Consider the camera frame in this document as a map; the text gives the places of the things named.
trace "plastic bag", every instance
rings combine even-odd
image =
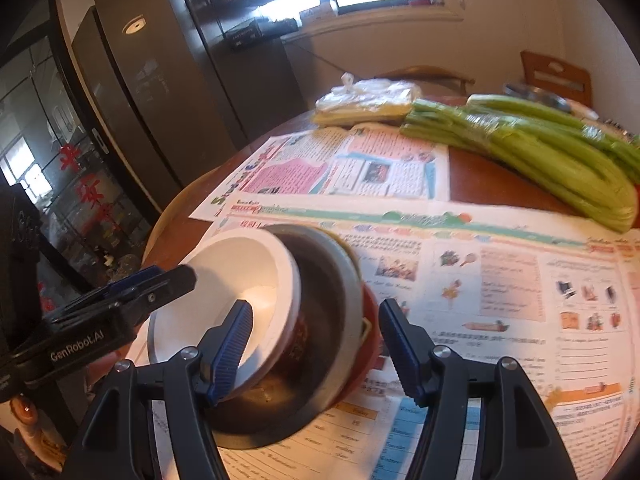
[[[312,121],[321,126],[353,126],[364,121],[401,123],[411,104],[422,96],[420,87],[407,81],[367,79],[354,83],[342,76],[343,86],[316,102]]]

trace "metal screw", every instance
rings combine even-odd
[[[113,368],[115,368],[117,372],[123,372],[124,370],[129,370],[130,366],[131,366],[131,361],[124,359],[114,364]]]
[[[513,372],[517,367],[518,367],[518,363],[516,362],[516,359],[512,359],[511,357],[505,357],[502,360],[502,368],[504,368],[505,370],[510,370]]]
[[[198,355],[198,349],[195,346],[187,346],[187,348],[183,348],[180,350],[180,357],[185,361],[187,359],[193,359]]]
[[[440,359],[446,359],[451,355],[451,348],[444,345],[438,345],[434,347],[433,354]]]

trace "newspaper illustration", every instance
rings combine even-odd
[[[449,200],[447,147],[384,124],[271,137],[191,214],[213,221],[238,193]]]
[[[332,196],[234,198],[205,238],[281,222],[335,232],[358,255],[377,300],[395,298],[434,342],[465,358],[518,359],[578,478],[603,478],[640,420],[640,235],[620,237],[585,219],[517,208],[391,199],[352,206]],[[384,362],[388,371],[392,364]],[[363,391],[402,396],[392,380],[367,381]],[[394,405],[395,417],[380,426],[391,441],[350,478],[404,478],[424,413],[408,412],[408,399]],[[478,437],[471,406],[469,413],[460,480],[471,478]],[[407,425],[417,434],[400,439]],[[304,454],[296,457],[306,463]],[[287,471],[267,478],[313,478]]]

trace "table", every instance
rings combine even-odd
[[[429,96],[429,99],[449,105],[464,104],[466,99],[450,96]],[[312,129],[311,112],[302,114],[259,137],[225,164],[212,170],[189,190],[181,211],[167,224],[144,261],[144,266],[158,265],[171,269],[178,265],[200,241],[208,222],[194,220],[189,215],[204,199],[269,137]],[[450,198],[456,202],[511,205],[543,209],[565,214],[577,214],[572,208],[507,167],[483,156],[449,148]]]

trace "newspaper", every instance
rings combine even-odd
[[[449,200],[447,147],[384,124],[271,137],[191,214],[214,221],[239,193]]]
[[[203,240],[282,222],[338,234],[377,300],[395,298],[434,342],[469,359],[518,359],[578,478],[603,478],[640,420],[640,233],[507,207],[389,199],[355,209],[332,196],[255,195],[228,200]],[[359,422],[338,406],[275,446],[221,450],[231,478],[403,479],[426,413],[403,397],[388,358],[348,403],[376,413],[353,453],[335,452],[340,427],[318,433],[328,420]],[[472,476],[478,416],[472,401],[460,480]]]

